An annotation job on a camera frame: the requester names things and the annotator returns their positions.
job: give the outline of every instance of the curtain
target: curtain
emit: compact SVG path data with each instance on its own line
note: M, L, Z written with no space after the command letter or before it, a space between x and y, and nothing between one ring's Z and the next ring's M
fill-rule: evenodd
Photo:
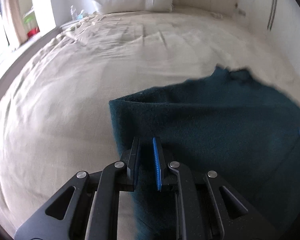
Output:
M27 41L28 36L23 27L18 0L0 0L3 26L11 49L17 49Z

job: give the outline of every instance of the bed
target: bed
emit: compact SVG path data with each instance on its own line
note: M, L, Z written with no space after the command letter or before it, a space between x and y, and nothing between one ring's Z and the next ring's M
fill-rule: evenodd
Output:
M248 67L300 106L300 77L288 60L230 17L204 9L94 13L59 34L0 101L2 227L13 236L77 171L118 160L109 100L210 75L216 64ZM134 232L131 198L121 193L119 239Z

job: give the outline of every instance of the folded towel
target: folded towel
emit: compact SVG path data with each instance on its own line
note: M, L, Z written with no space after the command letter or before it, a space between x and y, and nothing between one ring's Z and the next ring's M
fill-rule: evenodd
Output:
M159 136L176 160L215 170L280 232L300 212L300 108L249 71L216 67L206 78L109 102L119 152L134 136ZM174 230L171 193L156 191L151 146L133 198L139 239Z

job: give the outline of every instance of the bedsheet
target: bedsheet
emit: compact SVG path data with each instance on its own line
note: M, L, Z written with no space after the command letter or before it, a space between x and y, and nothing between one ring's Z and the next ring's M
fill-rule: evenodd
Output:
M0 101L0 223L10 235L77 171L118 159L108 102L248 66L300 105L300 78L266 43L229 18L194 8L93 14L58 35L23 68ZM118 238L135 234L120 195Z

